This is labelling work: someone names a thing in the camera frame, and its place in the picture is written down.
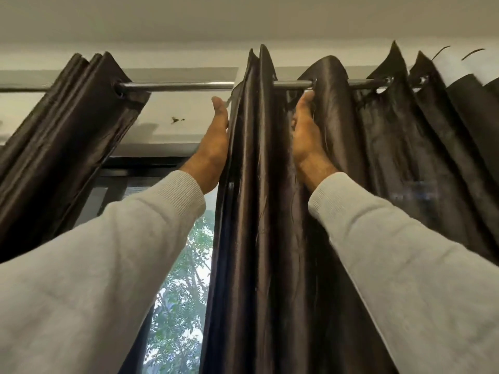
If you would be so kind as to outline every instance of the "white ceiling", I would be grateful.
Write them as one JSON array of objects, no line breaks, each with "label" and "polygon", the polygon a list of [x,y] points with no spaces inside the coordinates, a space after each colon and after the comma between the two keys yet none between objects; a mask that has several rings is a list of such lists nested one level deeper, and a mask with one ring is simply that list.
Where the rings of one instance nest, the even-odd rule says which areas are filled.
[{"label": "white ceiling", "polygon": [[0,43],[499,35],[499,0],[0,0]]}]

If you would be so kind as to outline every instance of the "hand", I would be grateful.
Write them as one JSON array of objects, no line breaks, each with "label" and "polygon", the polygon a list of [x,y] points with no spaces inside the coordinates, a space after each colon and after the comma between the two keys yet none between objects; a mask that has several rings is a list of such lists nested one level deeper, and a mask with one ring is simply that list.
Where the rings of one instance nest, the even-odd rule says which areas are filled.
[{"label": "hand", "polygon": [[303,93],[293,117],[294,164],[298,178],[310,191],[314,191],[326,177],[338,172],[322,149],[320,130],[312,118],[310,103],[314,96],[313,91]]},{"label": "hand", "polygon": [[215,189],[220,180],[228,154],[228,113],[224,102],[219,97],[212,97],[215,116],[201,139],[198,150],[180,168],[190,174],[203,194]]}]

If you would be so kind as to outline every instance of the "tree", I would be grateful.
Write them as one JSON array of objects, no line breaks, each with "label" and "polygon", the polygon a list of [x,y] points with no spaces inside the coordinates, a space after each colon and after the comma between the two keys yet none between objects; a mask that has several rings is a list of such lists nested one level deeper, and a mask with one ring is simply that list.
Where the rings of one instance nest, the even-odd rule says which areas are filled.
[{"label": "tree", "polygon": [[208,301],[215,213],[206,210],[161,285],[154,305],[143,374],[199,370]]}]

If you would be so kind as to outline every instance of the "window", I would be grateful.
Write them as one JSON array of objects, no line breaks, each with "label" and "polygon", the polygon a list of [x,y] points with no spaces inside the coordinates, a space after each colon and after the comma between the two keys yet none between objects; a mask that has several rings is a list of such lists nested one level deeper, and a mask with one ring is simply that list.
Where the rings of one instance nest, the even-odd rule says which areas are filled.
[{"label": "window", "polygon": [[[109,202],[143,191],[174,166],[144,159],[107,163],[76,225],[100,215]],[[156,301],[120,374],[197,373],[208,300],[215,228],[216,189],[205,196],[207,209],[156,295]]]}]

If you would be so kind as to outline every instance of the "forearm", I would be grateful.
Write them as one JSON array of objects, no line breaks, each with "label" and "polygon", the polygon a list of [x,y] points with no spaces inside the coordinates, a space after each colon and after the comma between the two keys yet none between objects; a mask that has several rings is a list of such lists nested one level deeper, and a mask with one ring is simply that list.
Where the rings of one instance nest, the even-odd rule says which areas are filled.
[{"label": "forearm", "polygon": [[2,264],[0,371],[117,372],[204,207],[174,172]]},{"label": "forearm", "polygon": [[493,372],[499,269],[344,173],[313,193],[326,228],[401,373]]}]

